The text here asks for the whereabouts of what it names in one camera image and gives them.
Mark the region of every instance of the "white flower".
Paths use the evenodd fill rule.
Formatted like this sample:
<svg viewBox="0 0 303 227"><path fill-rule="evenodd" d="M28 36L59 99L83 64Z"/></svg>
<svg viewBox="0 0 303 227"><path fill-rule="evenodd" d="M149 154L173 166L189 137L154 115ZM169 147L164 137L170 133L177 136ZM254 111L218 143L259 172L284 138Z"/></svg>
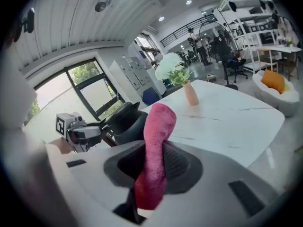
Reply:
<svg viewBox="0 0 303 227"><path fill-rule="evenodd" d="M180 62L182 62L181 59L175 53L168 53L164 55L156 69L156 78L158 80L165 80L169 78L170 73L176 69L176 66Z"/></svg>

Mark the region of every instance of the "pink plush cloth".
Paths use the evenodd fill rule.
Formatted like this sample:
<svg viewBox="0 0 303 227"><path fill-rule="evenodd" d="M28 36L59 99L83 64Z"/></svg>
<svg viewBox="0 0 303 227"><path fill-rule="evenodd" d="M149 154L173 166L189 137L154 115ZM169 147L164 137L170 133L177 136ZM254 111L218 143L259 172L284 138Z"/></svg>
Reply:
<svg viewBox="0 0 303 227"><path fill-rule="evenodd" d="M144 127L145 163L134 184L137 207L154 210L161 202L166 186L162 143L176 125L175 113L166 105L154 104Z"/></svg>

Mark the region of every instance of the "white mechanical device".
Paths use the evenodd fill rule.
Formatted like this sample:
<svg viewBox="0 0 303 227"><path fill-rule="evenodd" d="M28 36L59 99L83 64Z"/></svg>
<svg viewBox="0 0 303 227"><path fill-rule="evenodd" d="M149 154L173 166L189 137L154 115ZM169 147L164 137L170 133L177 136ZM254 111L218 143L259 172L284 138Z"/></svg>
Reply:
<svg viewBox="0 0 303 227"><path fill-rule="evenodd" d="M55 130L76 152L86 152L101 142L100 127L87 125L77 112L57 113Z"/></svg>

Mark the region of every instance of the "blue chair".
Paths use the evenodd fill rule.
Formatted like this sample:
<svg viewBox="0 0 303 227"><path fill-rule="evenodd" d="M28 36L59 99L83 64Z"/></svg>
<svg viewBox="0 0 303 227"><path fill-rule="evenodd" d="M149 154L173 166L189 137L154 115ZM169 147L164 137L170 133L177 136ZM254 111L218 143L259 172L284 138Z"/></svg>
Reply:
<svg viewBox="0 0 303 227"><path fill-rule="evenodd" d="M146 89L143 92L143 98L142 101L146 104L146 105L152 105L155 102L159 101L160 97L158 95L158 93L155 91L155 89L153 89L152 87Z"/></svg>

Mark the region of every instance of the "white armchair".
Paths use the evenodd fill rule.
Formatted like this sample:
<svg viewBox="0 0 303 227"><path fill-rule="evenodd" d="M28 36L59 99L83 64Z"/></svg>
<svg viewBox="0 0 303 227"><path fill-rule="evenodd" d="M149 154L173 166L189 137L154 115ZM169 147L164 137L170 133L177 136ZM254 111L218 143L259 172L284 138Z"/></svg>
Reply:
<svg viewBox="0 0 303 227"><path fill-rule="evenodd" d="M278 109L285 116L293 116L299 107L299 93L295 90L292 83L286 78L284 78L284 82L289 86L289 91L285 91L280 94L277 90L269 88L261 82L264 77L264 73L265 72L263 70L260 70L257 74L252 76L256 97L268 105Z"/></svg>

